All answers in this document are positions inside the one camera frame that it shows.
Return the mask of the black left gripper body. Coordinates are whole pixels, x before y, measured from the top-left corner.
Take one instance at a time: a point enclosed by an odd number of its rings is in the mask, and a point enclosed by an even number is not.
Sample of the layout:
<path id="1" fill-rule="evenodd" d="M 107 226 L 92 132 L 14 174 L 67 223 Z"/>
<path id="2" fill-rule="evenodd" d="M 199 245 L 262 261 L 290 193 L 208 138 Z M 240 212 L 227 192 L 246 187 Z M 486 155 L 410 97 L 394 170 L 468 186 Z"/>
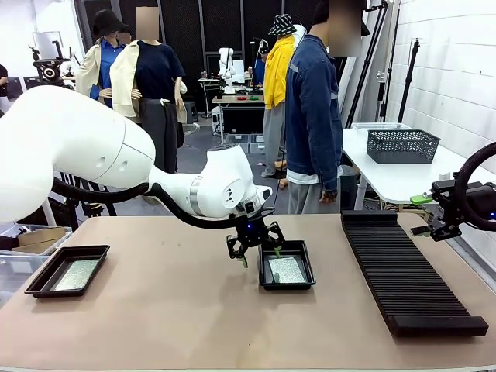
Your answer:
<path id="1" fill-rule="evenodd" d="M 272 215 L 272 208 L 262 208 L 244 222 L 236 225 L 237 241 L 243 246 L 258 246 L 267 237 L 269 229 L 264 222 L 264 218 Z"/>

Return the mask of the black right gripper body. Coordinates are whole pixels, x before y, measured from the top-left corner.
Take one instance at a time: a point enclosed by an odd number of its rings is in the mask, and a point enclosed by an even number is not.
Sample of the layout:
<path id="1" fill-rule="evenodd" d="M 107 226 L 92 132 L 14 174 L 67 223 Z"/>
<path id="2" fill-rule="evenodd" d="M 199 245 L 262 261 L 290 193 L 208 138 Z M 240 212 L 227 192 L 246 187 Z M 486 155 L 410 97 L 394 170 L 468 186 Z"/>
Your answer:
<path id="1" fill-rule="evenodd" d="M 468 188 L 465 198 L 476 217 L 485 222 L 495 222 L 495 188 L 489 184 Z"/>

